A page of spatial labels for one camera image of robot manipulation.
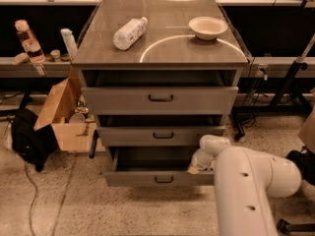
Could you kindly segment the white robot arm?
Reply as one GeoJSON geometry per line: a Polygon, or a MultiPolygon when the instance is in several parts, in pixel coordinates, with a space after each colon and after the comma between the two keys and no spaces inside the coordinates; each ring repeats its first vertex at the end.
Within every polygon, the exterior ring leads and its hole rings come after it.
{"type": "Polygon", "coordinates": [[[297,192],[301,173],[288,159],[229,139],[206,135],[199,141],[188,172],[199,174],[209,166],[214,186],[220,236],[279,236],[269,198],[286,198],[297,192]]]}

